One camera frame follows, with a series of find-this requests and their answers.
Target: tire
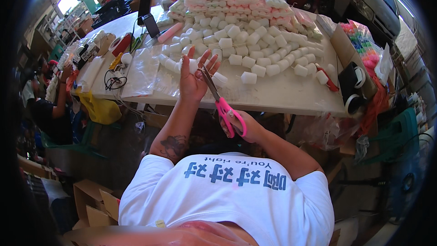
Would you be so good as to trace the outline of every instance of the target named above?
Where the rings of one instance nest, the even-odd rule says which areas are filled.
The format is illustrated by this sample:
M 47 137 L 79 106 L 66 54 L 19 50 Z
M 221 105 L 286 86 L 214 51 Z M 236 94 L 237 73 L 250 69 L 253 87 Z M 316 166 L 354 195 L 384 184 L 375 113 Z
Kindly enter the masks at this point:
M 335 0 L 319 0 L 319 13 L 329 15 L 334 10 Z

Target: car headlight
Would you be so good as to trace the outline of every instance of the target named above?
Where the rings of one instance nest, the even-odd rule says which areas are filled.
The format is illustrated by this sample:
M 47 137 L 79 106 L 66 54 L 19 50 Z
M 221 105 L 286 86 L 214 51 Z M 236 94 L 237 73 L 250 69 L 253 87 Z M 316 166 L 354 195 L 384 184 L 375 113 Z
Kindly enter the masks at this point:
M 352 0 L 351 4 L 354 5 L 355 8 L 357 8 L 358 12 L 360 14 L 362 14 L 365 18 L 367 18 L 367 20 L 369 20 L 369 21 L 373 20 L 374 12 L 369 7 L 369 5 L 364 3 L 364 1 L 362 1 L 362 0 Z

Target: yellow plastic bag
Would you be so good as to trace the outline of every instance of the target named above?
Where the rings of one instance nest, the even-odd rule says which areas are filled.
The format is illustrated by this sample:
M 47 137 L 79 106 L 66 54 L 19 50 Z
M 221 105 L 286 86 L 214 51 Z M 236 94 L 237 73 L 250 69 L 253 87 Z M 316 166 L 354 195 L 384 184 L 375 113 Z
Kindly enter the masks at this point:
M 82 93 L 80 87 L 77 88 L 76 93 L 79 95 L 80 102 L 88 109 L 91 121 L 101 124 L 111 124 L 122 117 L 122 113 L 116 102 L 106 99 L 97 99 L 93 96 L 91 91 Z

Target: pink scissors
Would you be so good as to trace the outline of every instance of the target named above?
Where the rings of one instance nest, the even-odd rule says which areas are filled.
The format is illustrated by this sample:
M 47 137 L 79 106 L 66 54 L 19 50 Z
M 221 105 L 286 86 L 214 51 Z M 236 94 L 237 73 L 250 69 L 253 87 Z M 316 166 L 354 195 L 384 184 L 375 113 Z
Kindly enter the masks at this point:
M 230 107 L 228 105 L 228 103 L 226 102 L 225 98 L 223 98 L 223 97 L 221 97 L 219 95 L 219 93 L 217 91 L 217 87 L 214 84 L 214 82 L 212 81 L 211 75 L 209 74 L 209 72 L 208 72 L 208 70 L 206 69 L 205 66 L 203 66 L 203 68 L 200 69 L 200 72 L 202 72 L 202 75 L 203 75 L 203 78 L 205 79 L 206 84 L 208 85 L 209 89 L 212 92 L 212 95 L 216 99 L 216 107 L 217 107 L 217 110 L 218 110 L 218 117 L 219 117 L 219 120 L 220 120 L 220 124 L 222 124 L 222 121 L 225 122 L 226 127 L 227 127 L 228 132 L 229 132 L 229 136 L 230 136 L 229 138 L 233 138 L 235 136 L 234 130 L 238 133 L 238 135 L 244 137 L 246 135 L 246 133 L 247 133 L 247 127 L 246 127 L 246 123 L 243 121 L 243 118 L 240 116 L 240 114 L 238 114 L 235 110 L 233 110 L 232 107 Z M 243 127 L 243 131 L 241 131 L 237 127 L 233 126 L 228 121 L 228 119 L 226 118 L 226 113 L 229 110 L 232 110 L 232 112 L 234 113 L 234 116 L 237 117 L 237 119 L 240 121 L 241 126 Z

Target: green plastic chair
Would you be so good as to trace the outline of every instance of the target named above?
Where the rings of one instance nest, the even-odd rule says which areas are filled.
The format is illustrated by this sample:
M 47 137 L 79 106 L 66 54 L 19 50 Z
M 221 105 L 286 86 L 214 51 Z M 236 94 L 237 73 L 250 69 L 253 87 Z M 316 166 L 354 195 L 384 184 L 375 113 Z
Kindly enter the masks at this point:
M 96 124 L 97 123 L 89 120 L 88 124 L 86 125 L 86 129 L 82 141 L 79 144 L 72 144 L 72 145 L 58 145 L 46 133 L 41 131 L 42 146 L 49 149 L 60 148 L 60 149 L 75 150 L 90 156 L 96 156 L 99 158 L 107 159 L 106 156 L 101 155 L 98 152 L 98 150 L 91 144 L 91 140 L 93 137 L 93 132 L 96 127 Z M 109 127 L 120 129 L 121 125 L 118 123 L 113 123 L 110 124 Z
M 380 154 L 365 160 L 360 164 L 371 164 L 385 161 L 395 162 L 405 159 L 409 155 L 419 152 L 419 138 L 417 137 L 416 113 L 413 108 L 407 108 L 396 116 L 378 136 L 370 138 L 371 141 L 378 141 Z

